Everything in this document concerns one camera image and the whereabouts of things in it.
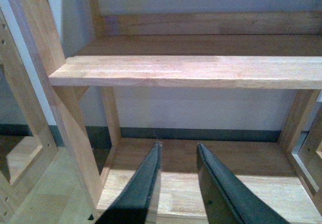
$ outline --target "wooden shelf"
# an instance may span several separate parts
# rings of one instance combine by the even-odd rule
[[[115,200],[155,141],[156,139],[122,139],[97,207],[99,211],[104,211]],[[177,223],[175,221],[177,219],[206,221],[197,176],[198,141],[161,141],[163,160],[159,218],[171,217],[171,223]],[[322,217],[276,143],[202,142],[247,187],[288,221],[305,223],[322,221]]]
[[[102,37],[49,80],[54,86],[322,89],[322,37]]]
[[[11,185],[32,166],[41,150],[34,137],[0,136],[0,170]]]

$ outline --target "light wood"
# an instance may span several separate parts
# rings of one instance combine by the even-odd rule
[[[101,87],[101,94],[111,142],[117,146],[121,140],[121,129],[113,87]]]
[[[109,35],[320,34],[322,12],[185,13],[105,16]]]
[[[77,100],[80,100],[89,87],[74,87]]]
[[[322,89],[322,57],[311,57],[321,49],[307,35],[114,36],[49,78],[55,86]],[[306,57],[287,57],[296,55]]]
[[[103,211],[113,202],[154,142],[155,139],[122,139],[98,210]],[[159,217],[206,219],[197,176],[197,142],[162,140],[163,171]],[[322,221],[322,217],[276,143],[220,141],[203,141],[203,143],[247,187],[288,221],[308,223]]]
[[[312,179],[310,182],[315,185],[315,191],[322,189],[322,156],[319,154],[319,147],[322,145],[322,107],[318,111],[314,123],[303,143],[298,157],[303,162]]]
[[[105,35],[105,21],[104,18],[101,16],[99,1],[89,0],[89,3],[91,7],[91,16],[94,25],[95,36],[96,38],[99,38],[102,35]]]
[[[88,201],[91,202],[92,206],[96,206],[102,192],[102,183],[85,131],[75,90],[66,88],[57,89],[55,92],[48,80],[49,74],[65,64],[48,1],[9,0],[9,2],[64,144],[77,164],[78,176],[88,195]]]
[[[0,137],[1,178],[7,181],[1,185],[10,188],[0,193],[0,199],[5,199],[0,201],[1,209],[7,212],[0,219],[8,221],[55,157],[57,147],[1,10],[0,24],[3,72],[33,133],[33,137]]]
[[[322,188],[316,193],[316,195],[313,198],[313,203],[317,207],[318,211],[322,215]]]
[[[31,167],[41,150],[35,137],[0,136],[0,170],[11,185]]]
[[[94,224],[95,221],[88,220],[93,210],[75,167],[66,148],[60,147],[57,156],[8,224]]]
[[[112,168],[113,161],[114,161],[114,157],[116,155],[116,151],[117,151],[117,147],[112,146],[110,149],[109,155],[107,156],[107,159],[104,163],[104,167],[101,172],[102,185],[105,185],[107,177],[109,176],[109,173]]]
[[[288,154],[291,153],[316,103],[319,90],[298,90],[285,125],[278,139],[279,144]]]
[[[55,87],[59,122],[67,128],[60,129],[66,136],[64,144],[79,167],[78,175],[83,187],[88,190],[93,204],[97,204],[102,193],[102,183],[90,141],[85,129],[83,115],[77,103],[73,87]]]
[[[0,24],[4,25],[0,28],[0,34],[1,40],[5,44],[0,47],[0,54],[5,68],[6,80],[24,114],[34,139],[39,145],[43,146],[48,157],[53,158],[57,153],[55,141],[1,10]]]
[[[0,221],[9,221],[21,202],[22,199],[15,194],[12,186],[0,171]]]
[[[300,179],[304,189],[307,191],[307,194],[312,199],[313,195],[318,191],[318,186],[311,174],[303,164],[302,160],[299,158],[298,154],[286,154],[290,164],[293,166],[294,170],[297,173],[298,178]]]
[[[321,35],[102,37],[75,55],[322,56]]]

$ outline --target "wooden post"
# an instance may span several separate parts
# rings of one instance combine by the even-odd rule
[[[292,153],[316,103],[320,90],[298,90],[278,143],[286,154]]]
[[[9,0],[9,2],[63,141],[75,160],[80,183],[94,210],[102,193],[103,185],[85,131],[75,89],[69,87],[54,90],[48,79],[50,74],[65,64],[48,1]]]

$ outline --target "black object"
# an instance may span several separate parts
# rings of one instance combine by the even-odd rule
[[[161,145],[156,143],[97,224],[155,223],[160,194]]]
[[[201,143],[197,147],[197,166],[210,224],[289,223],[252,193]]]

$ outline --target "shelf unit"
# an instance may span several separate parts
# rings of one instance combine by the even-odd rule
[[[97,39],[65,59],[47,0],[9,1],[64,143],[78,167],[79,180],[98,212],[108,207],[152,144],[159,141],[121,137],[114,86],[298,89],[278,143],[213,141],[207,146],[289,221],[321,222],[313,204],[322,212],[317,204],[322,201],[321,190],[311,191],[291,153],[322,89],[322,42],[317,34],[321,13],[300,13],[301,24],[294,20],[296,13],[210,15],[212,22],[220,17],[221,24],[225,17],[229,19],[229,30],[204,35],[166,35],[164,31],[163,35],[135,35],[128,28],[139,27],[136,34],[144,34],[144,27],[122,21],[122,34],[127,35],[105,36],[104,28],[110,25],[99,13],[98,0],[89,0]],[[248,24],[257,26],[264,18],[263,29],[256,27],[252,32],[246,24],[247,32],[240,28],[234,31],[236,22],[243,22],[245,17],[251,18]],[[131,16],[124,18],[131,22]],[[266,30],[276,18],[281,18],[283,27]],[[101,87],[112,141],[101,174],[78,105],[90,86]],[[194,167],[196,142],[162,142],[164,171],[158,223],[206,223]]]

